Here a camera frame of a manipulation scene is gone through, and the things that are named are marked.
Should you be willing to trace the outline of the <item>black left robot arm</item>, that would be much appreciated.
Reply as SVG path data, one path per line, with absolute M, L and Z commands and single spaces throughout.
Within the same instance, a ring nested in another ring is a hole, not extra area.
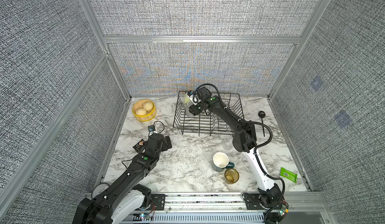
M 113 224 L 119 222 L 113 218 L 113 213 L 123 207 L 123 200 L 130 191 L 153 170 L 163 151 L 172 148 L 168 136 L 152 134 L 143 142 L 141 152 L 134 156 L 132 163 L 125 172 L 106 190 L 92 200 L 85 198 L 78 205 L 74 224 Z

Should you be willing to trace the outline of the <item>grey mug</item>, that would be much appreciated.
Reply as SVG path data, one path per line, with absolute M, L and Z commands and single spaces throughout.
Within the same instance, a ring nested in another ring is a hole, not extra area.
M 194 114 L 192 114 L 189 109 L 191 106 L 194 106 L 193 102 L 189 101 L 184 106 L 185 106 L 185 116 L 188 118 L 193 118 Z

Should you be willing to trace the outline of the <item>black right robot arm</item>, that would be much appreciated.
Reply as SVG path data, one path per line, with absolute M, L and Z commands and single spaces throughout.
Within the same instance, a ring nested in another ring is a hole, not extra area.
M 188 92 L 187 95 L 192 101 L 189 112 L 197 116 L 209 111 L 221 118 L 231 128 L 233 147 L 246 156 L 256 177 L 261 206 L 265 209 L 274 209 L 283 200 L 285 183 L 281 178 L 273 177 L 268 173 L 259 154 L 259 148 L 266 146 L 272 140 L 271 129 L 261 122 L 246 121 L 235 114 L 225 105 L 220 93 L 212 93 L 207 86 L 218 89 L 211 83 L 205 83 L 198 86 L 195 91 Z M 262 144 L 257 143 L 256 125 L 262 126 L 269 132 L 268 140 Z

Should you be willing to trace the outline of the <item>light green mug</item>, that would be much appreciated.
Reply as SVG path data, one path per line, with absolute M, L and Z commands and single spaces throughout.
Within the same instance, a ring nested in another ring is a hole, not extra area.
M 184 95 L 184 100 L 183 100 L 183 102 L 184 102 L 184 105 L 185 105 L 185 106 L 188 106 L 188 107 L 191 106 L 192 101 L 191 101 L 190 97 L 191 97 L 191 93 L 190 93 L 190 92 L 188 92 L 188 93 L 186 93 L 186 94 Z

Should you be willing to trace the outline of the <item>dark green mug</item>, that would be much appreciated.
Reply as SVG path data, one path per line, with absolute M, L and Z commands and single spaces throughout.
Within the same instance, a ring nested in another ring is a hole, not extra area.
M 234 168 L 235 164 L 229 161 L 227 154 L 217 152 L 212 157 L 212 169 L 216 172 L 222 172 L 225 169 Z

